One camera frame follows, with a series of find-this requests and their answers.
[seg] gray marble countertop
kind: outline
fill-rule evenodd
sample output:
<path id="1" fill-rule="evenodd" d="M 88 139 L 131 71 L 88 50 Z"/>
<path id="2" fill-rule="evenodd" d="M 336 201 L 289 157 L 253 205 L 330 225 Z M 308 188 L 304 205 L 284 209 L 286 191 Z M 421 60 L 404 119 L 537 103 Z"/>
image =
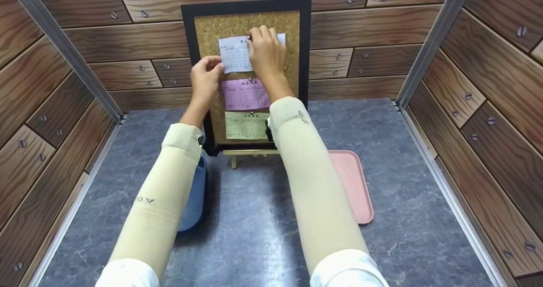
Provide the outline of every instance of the gray marble countertop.
<path id="1" fill-rule="evenodd" d="M 328 149 L 361 159 L 375 217 L 361 232 L 395 286 L 487 287 L 483 266 L 388 99 L 313 101 Z M 128 116 L 40 286 L 91 287 L 169 125 L 182 110 Z M 209 159 L 204 221 L 178 237 L 165 287 L 308 286 L 287 177 L 279 156 Z"/>

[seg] blue container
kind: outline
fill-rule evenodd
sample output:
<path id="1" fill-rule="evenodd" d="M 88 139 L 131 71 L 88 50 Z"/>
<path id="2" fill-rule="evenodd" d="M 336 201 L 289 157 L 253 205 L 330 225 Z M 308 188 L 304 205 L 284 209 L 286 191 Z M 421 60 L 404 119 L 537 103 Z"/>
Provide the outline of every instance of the blue container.
<path id="1" fill-rule="evenodd" d="M 207 184 L 207 164 L 204 155 L 200 156 L 200 161 L 194 173 L 192 187 L 188 194 L 187 205 L 183 211 L 181 223 L 177 232 L 183 232 L 195 226 L 202 217 L 204 211 L 204 194 Z"/>

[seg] cork board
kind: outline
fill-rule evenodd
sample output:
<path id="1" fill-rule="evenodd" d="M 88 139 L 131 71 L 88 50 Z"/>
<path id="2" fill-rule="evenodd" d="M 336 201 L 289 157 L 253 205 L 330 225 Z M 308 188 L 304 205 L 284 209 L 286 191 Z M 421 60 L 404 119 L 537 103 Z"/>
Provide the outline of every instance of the cork board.
<path id="1" fill-rule="evenodd" d="M 268 11 L 266 6 L 273 6 L 275 9 L 277 9 L 277 6 L 284 6 L 284 1 L 293 0 L 273 1 L 276 1 L 276 3 L 269 4 L 269 2 L 271 2 L 269 0 L 219 3 L 219 5 L 227 4 L 230 6 L 230 8 L 225 8 L 224 6 L 221 7 L 217 4 L 198 4 L 197 6 L 200 9 L 207 6 L 205 10 L 207 10 L 208 14 L 205 14 L 204 12 L 203 15 L 197 15 L 197 12 L 186 12 L 188 7 L 182 6 L 190 50 L 190 59 L 194 65 L 200 60 L 200 57 L 207 55 L 219 55 L 219 39 L 230 36 L 247 35 L 250 28 L 258 27 L 260 25 L 273 27 L 276 29 L 277 33 L 286 34 L 287 67 L 285 69 L 285 76 L 287 77 L 288 83 L 291 86 L 294 94 L 307 105 L 310 34 L 308 26 L 310 24 L 311 16 L 311 1 L 309 0 L 309 4 L 306 4 L 307 11 L 295 4 L 287 4 L 287 6 L 290 5 L 290 9 L 292 10 Z M 213 12 L 213 10 L 219 12 L 224 9 L 228 9 L 233 12 L 230 12 L 230 14 L 209 14 L 209 12 Z M 237 13 L 237 10 L 252 10 L 253 13 Z M 307 21 L 307 31 L 304 31 L 305 21 Z M 223 74 L 221 79 L 231 80 L 242 78 L 256 78 L 256 75 L 254 72 L 229 73 Z M 268 140 L 227 139 L 224 117 L 225 111 L 226 107 L 223 90 L 222 87 L 219 86 L 219 95 L 212 103 L 210 111 L 204 122 L 206 142 L 212 138 L 213 142 L 215 143 L 215 148 L 219 151 L 232 149 L 275 148 L 274 144 L 270 143 Z M 269 108 L 254 110 L 254 112 L 269 112 Z"/>

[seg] beige arm sleeve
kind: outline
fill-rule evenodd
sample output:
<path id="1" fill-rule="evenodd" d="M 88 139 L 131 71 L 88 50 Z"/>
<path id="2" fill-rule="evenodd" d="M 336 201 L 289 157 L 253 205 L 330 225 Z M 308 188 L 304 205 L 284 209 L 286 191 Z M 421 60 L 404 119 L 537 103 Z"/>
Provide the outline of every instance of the beige arm sleeve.
<path id="1" fill-rule="evenodd" d="M 310 275 L 334 252 L 369 253 L 328 150 L 301 101 L 294 97 L 275 101 L 269 128 L 287 170 Z"/>
<path id="2" fill-rule="evenodd" d="M 172 124 L 130 209 L 109 262 L 136 259 L 162 277 L 202 152 L 200 129 Z"/>

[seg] pink tray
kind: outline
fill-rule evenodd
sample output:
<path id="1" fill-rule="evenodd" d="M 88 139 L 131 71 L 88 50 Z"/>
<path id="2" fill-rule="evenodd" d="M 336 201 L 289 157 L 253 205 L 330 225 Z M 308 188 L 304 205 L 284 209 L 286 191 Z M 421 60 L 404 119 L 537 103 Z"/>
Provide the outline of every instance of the pink tray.
<path id="1" fill-rule="evenodd" d="M 349 150 L 329 150 L 328 152 L 343 183 L 357 223 L 359 225 L 369 223 L 373 219 L 374 212 L 358 155 Z"/>

